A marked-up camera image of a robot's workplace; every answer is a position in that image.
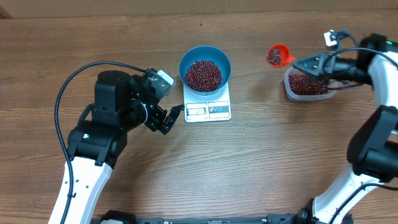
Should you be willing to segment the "red scoop with blue handle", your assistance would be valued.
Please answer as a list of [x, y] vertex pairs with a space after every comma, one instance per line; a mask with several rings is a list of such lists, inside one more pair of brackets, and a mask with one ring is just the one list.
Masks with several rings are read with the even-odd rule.
[[274, 68], [282, 68], [296, 59], [285, 44], [273, 45], [266, 53], [267, 63]]

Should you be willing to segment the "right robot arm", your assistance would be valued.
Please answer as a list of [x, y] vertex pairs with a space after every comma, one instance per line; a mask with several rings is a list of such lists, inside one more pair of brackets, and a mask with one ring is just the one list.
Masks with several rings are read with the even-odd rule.
[[370, 85], [376, 110], [349, 142], [348, 165], [321, 195], [310, 199], [284, 223], [352, 223], [349, 211], [376, 188], [395, 190], [388, 182], [397, 177], [397, 42], [380, 34], [365, 37], [354, 48], [356, 59], [341, 58], [340, 39], [327, 32], [331, 53], [320, 52], [294, 60], [292, 66], [318, 80], [332, 79]]

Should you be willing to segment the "red beans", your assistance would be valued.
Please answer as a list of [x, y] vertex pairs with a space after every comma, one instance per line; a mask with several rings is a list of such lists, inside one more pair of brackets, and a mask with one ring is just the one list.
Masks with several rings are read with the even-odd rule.
[[[191, 90], [210, 93], [224, 86], [231, 75], [231, 62], [220, 49], [199, 46], [189, 50], [180, 61], [180, 76]], [[316, 81], [308, 75], [288, 74], [290, 90], [296, 95], [325, 95], [328, 82]]]

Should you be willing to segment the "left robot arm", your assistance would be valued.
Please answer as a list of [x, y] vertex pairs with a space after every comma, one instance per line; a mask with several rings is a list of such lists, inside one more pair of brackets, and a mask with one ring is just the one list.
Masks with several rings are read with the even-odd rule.
[[158, 103], [174, 85], [174, 78], [154, 68], [143, 75], [117, 70], [98, 74], [95, 101], [68, 135], [63, 184], [50, 223], [91, 223], [128, 132], [142, 124], [162, 134], [171, 130], [183, 105], [167, 111]]

